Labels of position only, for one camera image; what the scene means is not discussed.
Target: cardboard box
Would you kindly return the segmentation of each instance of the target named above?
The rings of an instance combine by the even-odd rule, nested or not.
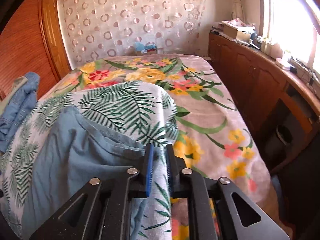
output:
[[[143,56],[143,55],[151,55],[151,54],[157,54],[158,53],[157,49],[147,49],[145,51],[136,51],[136,55],[137,56]]]
[[[224,26],[223,33],[230,36],[233,39],[236,39],[239,41],[245,41],[245,42],[249,42],[251,37],[251,34],[238,31],[237,29],[232,28],[229,25]]]

